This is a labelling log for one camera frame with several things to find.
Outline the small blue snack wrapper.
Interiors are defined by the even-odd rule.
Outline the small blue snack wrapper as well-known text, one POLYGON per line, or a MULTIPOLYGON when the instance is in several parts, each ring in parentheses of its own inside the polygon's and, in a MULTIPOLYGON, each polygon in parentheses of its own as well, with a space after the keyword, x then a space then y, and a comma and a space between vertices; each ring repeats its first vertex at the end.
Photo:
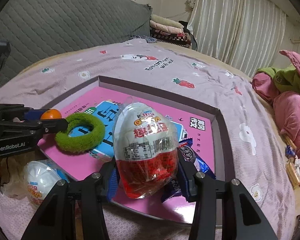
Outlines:
POLYGON ((292 146, 290 145, 287 145, 286 146, 286 149, 285 149, 285 155, 286 157, 289 159, 289 158, 295 158, 295 151, 293 150, 292 146))

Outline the stack of folded blankets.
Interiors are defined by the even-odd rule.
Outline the stack of folded blankets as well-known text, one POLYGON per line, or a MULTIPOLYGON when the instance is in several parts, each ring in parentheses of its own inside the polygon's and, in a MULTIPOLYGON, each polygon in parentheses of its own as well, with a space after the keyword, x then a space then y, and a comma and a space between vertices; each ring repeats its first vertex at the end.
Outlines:
POLYGON ((175 44, 191 49, 193 38, 180 22, 152 14, 149 20, 150 35, 159 42, 175 44))

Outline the pink quilted duvet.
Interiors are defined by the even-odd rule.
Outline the pink quilted duvet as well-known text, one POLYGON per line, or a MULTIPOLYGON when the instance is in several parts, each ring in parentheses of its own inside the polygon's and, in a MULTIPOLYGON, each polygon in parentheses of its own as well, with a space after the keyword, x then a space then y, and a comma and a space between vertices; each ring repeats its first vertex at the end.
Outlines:
MULTIPOLYGON (((300 54, 294 51, 281 50, 291 64, 300 67, 300 54)), ((296 155, 300 159, 300 94, 293 91, 281 93, 270 77, 264 73, 255 74, 252 79, 254 91, 274 110, 275 123, 281 135, 287 134, 294 142, 296 155)))

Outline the green blanket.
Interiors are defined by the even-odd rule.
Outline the green blanket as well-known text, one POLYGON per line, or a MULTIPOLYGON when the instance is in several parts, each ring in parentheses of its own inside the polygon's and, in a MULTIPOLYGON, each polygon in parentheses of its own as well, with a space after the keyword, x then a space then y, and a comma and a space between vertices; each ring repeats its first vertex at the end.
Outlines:
POLYGON ((300 94, 300 67, 292 64, 287 68, 260 68, 255 74, 264 73, 270 77, 275 87, 281 92, 293 91, 300 94))

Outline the beige mesh drawstring bag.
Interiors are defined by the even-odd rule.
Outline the beige mesh drawstring bag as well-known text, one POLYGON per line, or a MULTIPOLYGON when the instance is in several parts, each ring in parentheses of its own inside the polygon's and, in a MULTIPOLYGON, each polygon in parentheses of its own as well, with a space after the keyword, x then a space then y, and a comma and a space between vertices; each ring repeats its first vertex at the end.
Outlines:
POLYGON ((0 192, 10 198, 26 194, 24 167, 31 161, 32 153, 24 153, 0 159, 0 192))

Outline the red white surprise egg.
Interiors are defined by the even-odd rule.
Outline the red white surprise egg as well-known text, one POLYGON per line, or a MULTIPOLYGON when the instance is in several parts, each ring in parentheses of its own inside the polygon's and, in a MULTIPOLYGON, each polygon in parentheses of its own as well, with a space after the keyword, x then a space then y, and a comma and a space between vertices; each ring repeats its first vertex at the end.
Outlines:
POLYGON ((113 147, 127 197, 146 198, 175 178, 178 145, 175 125, 153 107, 136 101, 119 106, 113 147))

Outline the shallow grey cardboard box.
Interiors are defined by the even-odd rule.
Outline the shallow grey cardboard box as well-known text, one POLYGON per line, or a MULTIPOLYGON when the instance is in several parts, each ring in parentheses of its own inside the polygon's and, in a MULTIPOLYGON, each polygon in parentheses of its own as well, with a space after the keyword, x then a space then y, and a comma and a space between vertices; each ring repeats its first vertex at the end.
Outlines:
POLYGON ((228 130, 221 111, 184 96, 115 78, 98 76, 49 103, 62 116, 84 112, 105 125, 103 141, 79 155, 61 151, 51 135, 42 152, 68 176, 82 180, 110 161, 118 148, 124 159, 145 160, 174 140, 192 139, 187 155, 196 167, 206 163, 219 180, 235 175, 228 130))

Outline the white striped curtain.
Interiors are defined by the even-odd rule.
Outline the white striped curtain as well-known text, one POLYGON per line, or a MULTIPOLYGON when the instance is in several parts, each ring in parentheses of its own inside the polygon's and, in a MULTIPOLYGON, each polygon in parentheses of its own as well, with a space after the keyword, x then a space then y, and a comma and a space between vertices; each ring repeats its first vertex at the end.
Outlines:
POLYGON ((270 0, 187 0, 197 51, 252 77, 274 62, 287 15, 270 0))

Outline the blue white surprise egg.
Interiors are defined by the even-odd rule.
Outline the blue white surprise egg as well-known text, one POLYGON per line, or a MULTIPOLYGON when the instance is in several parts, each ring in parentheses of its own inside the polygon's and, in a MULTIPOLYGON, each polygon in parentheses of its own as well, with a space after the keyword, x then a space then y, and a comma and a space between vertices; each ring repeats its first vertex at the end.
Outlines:
POLYGON ((37 209, 59 180, 69 181, 51 160, 30 161, 24 167, 24 184, 31 205, 37 209))

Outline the grey quilted headboard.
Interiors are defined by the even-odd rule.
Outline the grey quilted headboard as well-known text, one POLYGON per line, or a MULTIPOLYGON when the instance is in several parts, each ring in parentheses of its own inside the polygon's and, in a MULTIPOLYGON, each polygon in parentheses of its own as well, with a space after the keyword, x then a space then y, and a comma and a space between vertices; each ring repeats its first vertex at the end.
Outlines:
POLYGON ((151 14, 131 0, 9 0, 0 12, 0 41, 11 47, 0 88, 47 57, 147 36, 151 14))

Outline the orange tangerine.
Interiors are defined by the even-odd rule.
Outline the orange tangerine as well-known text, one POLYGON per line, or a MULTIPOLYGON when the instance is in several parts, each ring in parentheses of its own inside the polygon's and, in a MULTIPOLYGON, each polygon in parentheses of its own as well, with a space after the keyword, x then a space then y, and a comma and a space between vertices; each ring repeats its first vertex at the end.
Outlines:
POLYGON ((52 119, 61 119, 61 118, 62 118, 62 114, 57 109, 49 109, 40 116, 40 120, 52 120, 52 119))

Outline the wrapped biscuit packet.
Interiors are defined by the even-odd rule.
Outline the wrapped biscuit packet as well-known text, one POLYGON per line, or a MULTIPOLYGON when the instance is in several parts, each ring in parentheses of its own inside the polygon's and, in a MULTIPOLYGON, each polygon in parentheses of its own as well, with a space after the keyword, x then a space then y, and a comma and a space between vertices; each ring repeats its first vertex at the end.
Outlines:
MULTIPOLYGON (((286 146, 290 145, 290 146, 292 146, 292 148, 293 148, 294 151, 297 150, 294 142, 292 142, 292 140, 290 139, 290 137, 287 134, 284 134, 282 137, 283 137, 283 139, 284 139, 284 141, 286 143, 286 146)), ((288 178, 290 179, 290 182, 292 184, 293 189, 296 189, 296 188, 298 188, 300 186, 300 179, 298 178, 298 176, 296 174, 295 167, 294 167, 294 160, 295 160, 295 158, 289 158, 286 161, 286 171, 287 171, 288 178)))

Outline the pink strawberry print bedsheet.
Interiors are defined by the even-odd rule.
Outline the pink strawberry print bedsheet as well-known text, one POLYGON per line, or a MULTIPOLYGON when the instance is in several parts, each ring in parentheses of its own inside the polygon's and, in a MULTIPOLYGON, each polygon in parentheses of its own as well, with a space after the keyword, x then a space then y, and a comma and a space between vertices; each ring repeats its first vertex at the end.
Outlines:
POLYGON ((250 82, 239 70, 201 53, 143 39, 45 59, 0 88, 0 103, 40 108, 99 75, 185 96, 219 109, 229 132, 235 175, 279 239, 291 239, 295 197, 284 144, 250 82))

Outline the blue Oreo cookie packet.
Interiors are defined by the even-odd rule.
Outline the blue Oreo cookie packet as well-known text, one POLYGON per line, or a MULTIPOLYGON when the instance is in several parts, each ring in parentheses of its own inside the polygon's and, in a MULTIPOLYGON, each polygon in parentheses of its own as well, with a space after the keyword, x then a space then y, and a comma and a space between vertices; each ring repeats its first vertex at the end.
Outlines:
POLYGON ((178 170, 175 179, 164 186, 161 202, 183 196, 187 202, 195 202, 197 197, 197 185, 195 175, 202 172, 205 176, 216 179, 215 174, 205 161, 192 149, 193 139, 187 138, 179 142, 178 170))

